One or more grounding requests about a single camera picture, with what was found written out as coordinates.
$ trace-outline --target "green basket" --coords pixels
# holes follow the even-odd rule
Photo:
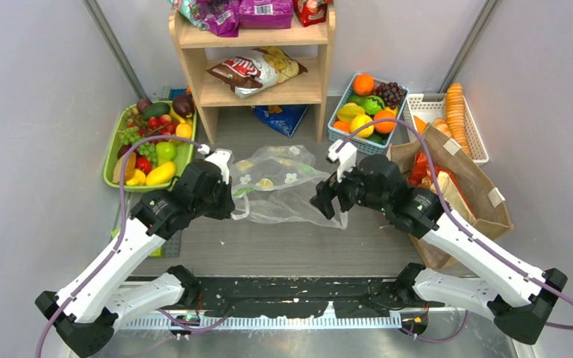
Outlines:
[[[157,101],[167,103],[172,106],[172,101]],[[111,180],[113,179],[113,169],[117,164],[117,151],[120,147],[122,147],[122,142],[119,140],[119,131],[122,131],[126,128],[126,119],[128,118],[128,111],[133,110],[135,104],[126,108],[122,115],[119,117],[117,121],[117,125],[115,127],[115,132],[113,133],[113,138],[109,145],[109,150],[107,153],[107,160],[104,163],[104,171],[102,172],[102,176],[104,177],[104,181],[113,188],[119,188],[118,184],[114,184]],[[192,118],[192,140],[195,139],[196,136],[196,111],[194,112],[194,117]],[[186,168],[186,165],[192,160],[194,156],[194,146],[188,143],[181,143],[177,147],[177,157],[175,160],[175,165],[177,166],[177,176],[181,175]],[[167,187],[169,183],[159,184],[159,185],[142,185],[142,186],[128,186],[124,185],[124,189],[127,192],[149,192],[154,189],[163,189]]]

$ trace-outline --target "wooden shelf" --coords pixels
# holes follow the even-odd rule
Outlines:
[[[297,16],[292,19],[292,28],[282,30],[239,29],[238,37],[218,37],[208,31],[200,31],[182,15],[172,10],[169,30],[181,67],[195,94],[196,110],[203,129],[211,143],[216,141],[220,107],[236,107],[270,104],[311,104],[316,117],[317,141],[322,140],[325,127],[326,93],[331,76],[331,58],[335,39],[335,6],[328,4],[326,22],[303,27]],[[220,80],[209,75],[209,69],[220,60],[208,60],[208,47],[258,47],[265,45],[293,46],[317,45],[317,57],[296,58],[307,68],[288,81],[239,98]]]
[[[177,41],[181,48],[245,47],[265,45],[320,45],[328,43],[326,24],[303,27],[293,16],[290,29],[258,30],[241,28],[238,37],[218,37],[209,31],[201,31],[183,18],[183,27],[178,31]]]
[[[322,82],[319,79],[317,57],[300,57],[296,60],[304,65],[308,72],[301,73],[268,89],[263,89],[247,98],[238,97],[218,78],[206,75],[204,76],[203,89],[198,96],[198,102],[202,107],[322,103]],[[220,60],[210,60],[207,68],[220,62]]]

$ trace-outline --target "transparent plastic bag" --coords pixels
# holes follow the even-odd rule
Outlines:
[[[330,176],[313,166],[315,157],[303,145],[263,147],[250,158],[230,168],[232,196],[236,212],[232,219],[248,219],[261,224],[312,222],[319,226],[345,229],[348,214],[327,220],[309,200],[315,186]]]

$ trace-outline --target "blue basket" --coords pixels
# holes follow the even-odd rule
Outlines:
[[[337,111],[344,106],[344,104],[346,104],[348,97],[350,97],[351,95],[353,95],[353,90],[352,90],[352,83],[354,82],[354,79],[358,76],[361,75],[360,73],[357,73],[352,80],[350,81],[350,84],[348,85],[348,88],[346,89],[346,91],[344,92],[344,95],[342,96],[342,99],[339,101],[339,104],[337,105],[337,108],[335,108],[335,112],[333,112],[333,115],[331,116],[331,120],[328,121],[328,139],[331,142],[335,142],[338,139],[345,139],[348,134],[346,132],[340,131],[339,129],[336,129],[335,127],[333,127],[333,123],[337,120]],[[387,84],[389,83],[389,81],[383,81],[380,80],[378,78],[375,78],[375,84],[379,85],[379,84]],[[401,106],[398,108],[398,115],[397,118],[399,116],[401,116],[401,114],[403,113],[403,109],[405,108],[405,102],[407,101],[407,97],[410,94],[410,91],[407,91],[407,94],[405,95],[405,98],[403,99],[403,103],[401,103]],[[366,153],[366,154],[384,154],[385,150],[387,149],[387,147],[389,147],[389,142],[392,140],[392,135],[394,134],[394,131],[396,131],[396,128],[398,128],[398,126],[396,126],[394,128],[394,130],[388,134],[387,139],[385,141],[384,144],[379,144],[379,143],[375,143],[375,142],[371,142],[365,138],[359,138],[358,136],[356,136],[355,138],[351,139],[350,142],[352,144],[354,144],[355,147],[357,147],[357,150],[362,152],[362,153]]]

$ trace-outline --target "brown and white chip bag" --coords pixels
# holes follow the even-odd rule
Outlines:
[[[249,97],[302,72],[307,72],[306,67],[274,46],[254,48],[207,70],[240,98]]]

